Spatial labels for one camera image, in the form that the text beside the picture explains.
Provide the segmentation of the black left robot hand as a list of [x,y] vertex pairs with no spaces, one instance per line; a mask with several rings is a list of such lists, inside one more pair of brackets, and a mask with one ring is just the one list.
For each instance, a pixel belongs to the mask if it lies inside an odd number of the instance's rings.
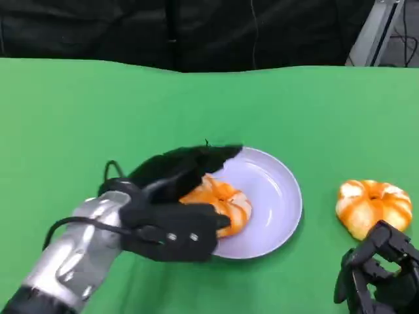
[[118,212],[120,226],[110,230],[123,237],[156,241],[162,232],[217,241],[240,230],[249,215],[232,200],[239,191],[212,178],[235,158],[242,145],[180,147],[153,156],[128,175],[118,163],[107,163],[117,177],[104,177],[99,194],[122,192],[129,197]]

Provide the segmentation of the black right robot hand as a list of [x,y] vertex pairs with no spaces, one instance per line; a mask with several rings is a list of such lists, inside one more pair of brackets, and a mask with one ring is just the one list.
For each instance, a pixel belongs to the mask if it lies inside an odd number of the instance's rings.
[[341,260],[334,303],[350,313],[418,313],[418,249],[380,220]]

